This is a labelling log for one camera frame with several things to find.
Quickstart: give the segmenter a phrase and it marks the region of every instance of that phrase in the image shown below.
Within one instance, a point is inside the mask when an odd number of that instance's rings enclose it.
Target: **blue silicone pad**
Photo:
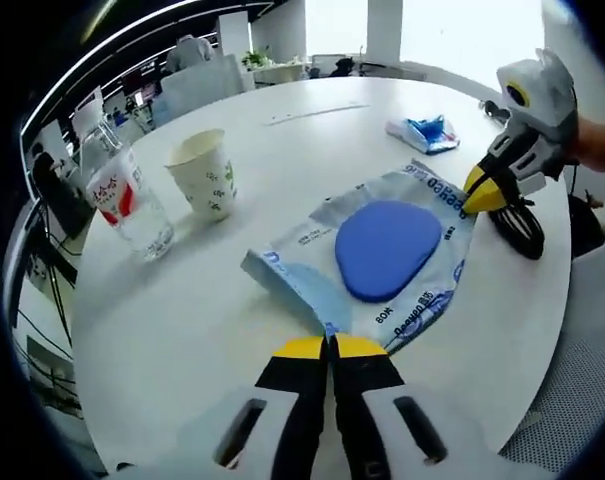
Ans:
[[[373,202],[338,230],[335,258],[347,290],[364,302],[394,298],[440,243],[442,225],[410,203]]]

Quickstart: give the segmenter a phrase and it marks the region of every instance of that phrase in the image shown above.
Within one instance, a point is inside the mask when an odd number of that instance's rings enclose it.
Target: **table surface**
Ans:
[[[394,117],[444,113],[461,137],[454,151],[425,157],[386,135]],[[238,210],[205,227],[163,165],[171,148],[209,128],[226,130]],[[134,145],[145,178],[176,227],[176,243],[140,264],[101,216],[88,233],[75,290],[77,390],[109,470],[144,464],[176,444],[180,426],[225,392],[252,385],[290,338],[321,334],[274,303],[240,269],[261,246],[319,202],[417,158],[462,186],[498,133],[475,99],[439,85],[332,78],[278,85],[191,112]],[[441,392],[481,425],[498,451],[513,434],[549,366],[570,273],[565,185],[532,196],[546,234],[530,261],[479,216],[466,267],[446,313],[394,355],[407,383]],[[315,477],[349,478],[327,395]]]

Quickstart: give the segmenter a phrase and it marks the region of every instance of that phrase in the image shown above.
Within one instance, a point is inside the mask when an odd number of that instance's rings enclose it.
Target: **white paper cup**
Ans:
[[[193,210],[212,222],[232,213],[237,194],[223,141],[224,130],[200,132],[183,141],[166,165]]]

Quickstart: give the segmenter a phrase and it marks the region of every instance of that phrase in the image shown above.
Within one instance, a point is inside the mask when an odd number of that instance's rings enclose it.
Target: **human hand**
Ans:
[[[582,165],[596,172],[605,172],[605,125],[580,117],[578,136],[569,148]]]

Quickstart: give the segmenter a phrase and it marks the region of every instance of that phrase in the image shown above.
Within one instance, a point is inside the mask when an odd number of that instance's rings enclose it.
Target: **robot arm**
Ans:
[[[328,341],[310,337],[288,342],[275,352],[255,387],[227,395],[185,425],[174,451],[151,465],[131,466],[113,476],[307,480],[324,424],[329,369],[336,424],[350,469],[350,474],[346,468],[331,472],[331,480],[554,476],[491,452],[477,423],[447,399],[406,385],[379,345],[344,334]]]
[[[552,51],[538,49],[537,55],[497,71],[511,118],[467,178],[467,213],[517,204],[542,189],[545,177],[557,180],[566,164],[578,133],[573,78]]]

